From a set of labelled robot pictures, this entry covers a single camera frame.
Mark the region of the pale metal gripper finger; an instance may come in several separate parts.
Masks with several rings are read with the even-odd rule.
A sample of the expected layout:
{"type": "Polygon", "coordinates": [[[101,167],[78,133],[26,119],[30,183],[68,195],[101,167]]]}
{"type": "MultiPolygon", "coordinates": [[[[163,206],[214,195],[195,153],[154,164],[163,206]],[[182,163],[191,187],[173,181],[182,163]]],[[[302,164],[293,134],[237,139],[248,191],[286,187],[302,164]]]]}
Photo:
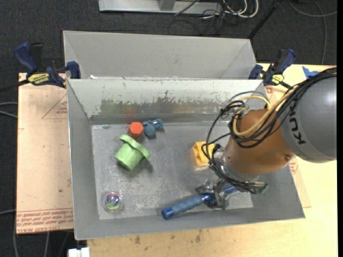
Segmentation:
{"type": "Polygon", "coordinates": [[[229,206],[230,196],[228,194],[215,194],[215,207],[226,210],[229,206]]]}
{"type": "Polygon", "coordinates": [[[209,180],[206,180],[203,184],[195,188],[198,194],[214,194],[216,189],[216,184],[209,180]]]}

